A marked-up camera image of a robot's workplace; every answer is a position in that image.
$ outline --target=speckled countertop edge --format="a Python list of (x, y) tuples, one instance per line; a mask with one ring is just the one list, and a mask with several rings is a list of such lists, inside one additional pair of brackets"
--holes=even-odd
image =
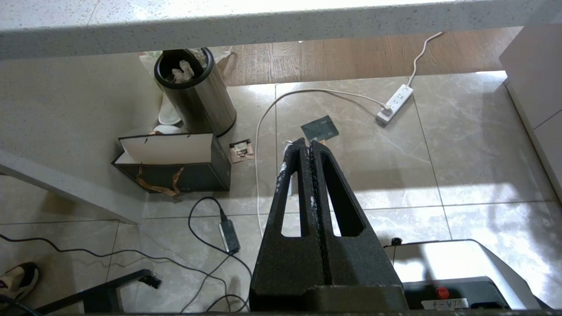
[(0, 29), (0, 58), (97, 55), (326, 38), (430, 33), (562, 22), (560, 0), (412, 0), (391, 6), (278, 11), (153, 19), (103, 15), (119, 2), (100, 0), (87, 24)]

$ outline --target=shoe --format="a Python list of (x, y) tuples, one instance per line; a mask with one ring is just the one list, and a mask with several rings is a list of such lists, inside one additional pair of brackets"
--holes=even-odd
[[(0, 294), (19, 301), (27, 296), (39, 280), (39, 268), (33, 262), (26, 262), (0, 276)], [(0, 310), (8, 307), (0, 303)]]

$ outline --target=trash can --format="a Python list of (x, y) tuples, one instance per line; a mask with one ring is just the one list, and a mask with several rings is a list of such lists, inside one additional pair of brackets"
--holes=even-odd
[[(205, 68), (189, 50), (174, 49), (162, 52), (154, 76), (189, 133), (214, 133), (220, 137), (234, 125), (236, 110), (211, 51), (205, 47), (201, 50), (207, 61)], [(189, 63), (194, 76), (187, 82), (174, 83), (172, 69), (179, 69), (182, 60)]]

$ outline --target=white countertop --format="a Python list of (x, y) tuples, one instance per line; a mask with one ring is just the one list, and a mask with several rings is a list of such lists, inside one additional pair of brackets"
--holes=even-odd
[(4, 0), (0, 58), (499, 28), (561, 12), (561, 0)]

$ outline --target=white power cord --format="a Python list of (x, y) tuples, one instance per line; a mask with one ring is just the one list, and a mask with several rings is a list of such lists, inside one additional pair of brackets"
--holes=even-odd
[[(427, 43), (436, 38), (439, 37), (441, 34), (443, 34), (443, 32), (439, 32), (433, 36), (431, 36), (430, 38), (426, 39), (425, 42), (423, 43), (423, 50), (421, 51), (421, 53), (414, 59), (414, 72), (412, 73), (412, 75), (410, 76), (410, 79), (408, 80), (408, 87), (411, 86), (412, 84), (412, 80), (416, 74), (417, 71), (417, 66), (416, 63), (418, 61), (418, 59), (420, 59), (420, 57), (425, 53), (425, 49), (427, 48)], [(336, 90), (328, 90), (328, 89), (302, 89), (302, 90), (296, 90), (296, 91), (291, 91), (291, 92), (287, 92), (283, 95), (281, 95), (280, 97), (278, 97), (277, 99), (275, 99), (275, 101), (273, 101), (273, 103), (267, 108), (267, 110), (265, 110), (265, 112), (261, 115), (260, 120), (257, 122), (257, 128), (256, 128), (256, 148), (253, 151), (253, 159), (254, 159), (254, 166), (255, 166), (255, 170), (256, 170), (256, 215), (257, 215), (257, 223), (259, 225), (259, 230), (260, 230), (260, 237), (263, 238), (264, 237), (264, 232), (261, 229), (261, 218), (260, 218), (260, 185), (259, 185), (259, 180), (258, 180), (258, 172), (257, 172), (257, 144), (258, 144), (258, 137), (259, 137), (259, 133), (260, 133), (260, 126), (261, 126), (261, 122), (264, 120), (265, 115), (267, 115), (267, 113), (269, 112), (269, 110), (271, 110), (271, 108), (273, 106), (275, 106), (277, 104), (277, 102), (279, 102), (279, 100), (281, 100), (282, 98), (286, 97), (286, 96), (290, 96), (291, 94), (295, 94), (295, 93), (302, 93), (302, 92), (325, 92), (325, 93), (336, 93), (336, 94), (344, 94), (346, 96), (353, 96), (353, 97), (359, 97), (359, 98), (363, 98), (366, 100), (369, 100), (371, 102), (375, 102), (379, 105), (381, 105), (384, 109), (388, 109), (388, 105), (377, 101), (375, 99), (369, 98), (369, 97), (365, 97), (362, 96), (360, 94), (355, 94), (355, 93), (349, 93), (349, 92), (343, 92), (343, 91), (336, 91)]]
[(439, 32), (439, 33), (431, 36), (430, 38), (426, 39), (425, 42), (423, 43), (423, 49), (421, 50), (421, 53), (414, 59), (414, 72), (412, 72), (412, 75), (410, 76), (410, 79), (408, 80), (408, 84), (407, 84), (408, 87), (412, 86), (412, 80), (414, 80), (414, 76), (416, 75), (416, 71), (418, 70), (418, 67), (417, 67), (416, 63), (418, 62), (418, 59), (420, 59), (420, 57), (425, 53), (425, 49), (427, 48), (427, 43), (430, 40), (441, 36), (441, 34), (443, 34), (443, 32)]

